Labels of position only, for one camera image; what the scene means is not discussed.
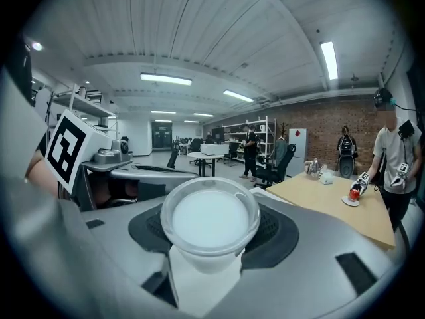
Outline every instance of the milk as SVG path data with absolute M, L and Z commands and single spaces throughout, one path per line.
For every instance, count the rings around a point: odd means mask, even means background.
M 213 248 L 242 238 L 248 212 L 234 195 L 204 190 L 186 196 L 173 213 L 174 232 L 192 245 Z

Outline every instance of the plastic cup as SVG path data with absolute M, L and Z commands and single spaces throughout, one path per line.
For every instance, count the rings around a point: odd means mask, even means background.
M 215 205 L 217 206 L 217 211 L 222 211 L 223 207 L 226 206 L 225 203 L 208 203 L 211 201 L 207 199 L 208 196 L 214 195 L 214 193 L 217 195 L 221 194 L 222 196 L 224 196 L 223 193 L 225 193 L 230 197 L 229 199 L 235 197 L 237 198 L 237 203 L 240 201 L 240 203 L 238 203 L 240 209 L 246 212 L 246 214 L 243 214 L 243 224 L 239 223 L 238 217 L 232 217 L 230 219 L 231 222 L 223 219 L 222 225 L 217 225 L 213 229 L 215 232 L 211 232 L 211 225 L 214 225 L 214 221 L 211 219 L 211 216 L 209 218 L 207 214 L 209 214 L 209 211 L 211 214 L 211 209 L 214 208 Z M 209 224 L 210 227 L 208 225 L 200 225 L 197 227 L 196 233 L 190 233 L 191 236 L 184 239 L 181 235 L 182 232 L 180 231 L 180 234 L 178 234 L 175 228 L 175 226 L 181 227 L 181 224 L 184 224 L 184 222 L 180 222 L 178 225 L 176 222 L 173 224 L 173 216 L 177 214 L 177 212 L 175 212 L 176 208 L 179 205 L 183 207 L 184 202 L 186 202 L 185 200 L 188 200 L 188 197 L 193 197 L 195 194 L 199 202 L 196 203 L 196 211 L 192 215 L 195 216 L 197 221 Z M 176 246 L 189 263 L 201 273 L 214 274 L 226 269 L 253 238 L 260 224 L 260 209 L 254 196 L 238 183 L 220 177 L 202 177 L 181 184 L 167 196 L 161 208 L 161 224 L 168 239 Z M 228 238 L 232 238 L 230 242 L 212 245 L 211 241 L 205 241 L 204 244 L 199 241 L 199 238 L 204 235 L 215 240 L 216 236 L 222 237 L 226 235 L 227 232 L 231 233 L 230 227 L 224 228 L 223 226 L 232 225 L 238 227 L 238 237 L 233 237 L 233 235 L 236 235 L 235 233 L 232 235 L 229 234 Z M 208 233 L 203 233 L 204 227 L 206 231 L 209 230 Z

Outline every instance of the refrigerator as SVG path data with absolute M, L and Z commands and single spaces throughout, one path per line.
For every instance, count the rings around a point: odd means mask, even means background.
M 286 168 L 286 175 L 293 177 L 304 171 L 304 162 L 307 160 L 307 129 L 290 129 L 288 144 L 295 144 L 293 158 Z

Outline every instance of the metal kettle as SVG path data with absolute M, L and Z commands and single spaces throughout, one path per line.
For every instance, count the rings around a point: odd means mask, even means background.
M 326 164 L 323 164 L 320 167 L 319 160 L 316 157 L 314 157 L 312 161 L 306 161 L 304 164 L 308 165 L 306 174 L 315 178 L 319 178 L 321 171 L 325 171 L 327 169 Z

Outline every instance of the fluorescent light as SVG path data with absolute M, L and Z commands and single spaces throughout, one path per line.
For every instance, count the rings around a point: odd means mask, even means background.
M 151 111 L 153 114 L 175 114 L 174 111 Z
M 214 117 L 213 114 L 194 114 L 195 116 Z
M 182 84 L 187 86 L 192 85 L 191 79 L 177 78 L 177 77 L 171 77 L 171 76 L 161 76 L 160 74 L 141 73 L 140 78 L 142 80 L 148 80 L 151 82 L 172 82 L 173 84 Z
M 333 43 L 320 44 L 323 55 L 325 56 L 327 72 L 329 73 L 329 80 L 338 79 L 338 67 L 337 58 L 335 57 L 335 50 L 333 49 Z
M 223 93 L 224 93 L 224 94 L 227 94 L 228 96 L 232 96 L 232 97 L 235 97 L 235 98 L 242 99 L 242 100 L 244 100 L 245 102 L 248 102 L 248 103 L 251 103 L 251 102 L 253 102 L 253 101 L 254 101 L 254 100 L 253 100 L 253 99 L 251 99 L 251 98 L 245 97 L 245 96 L 243 96 L 243 95 L 241 95 L 241 94 L 237 94 L 237 93 L 234 93 L 234 92 L 229 91 L 229 90 L 226 90 L 226 91 L 224 91 Z
M 33 49 L 35 49 L 36 51 L 41 51 L 42 49 L 43 49 L 43 46 L 41 46 L 41 44 L 40 43 L 38 43 L 38 42 L 33 42 L 32 44 L 31 44 L 31 46 L 33 47 Z

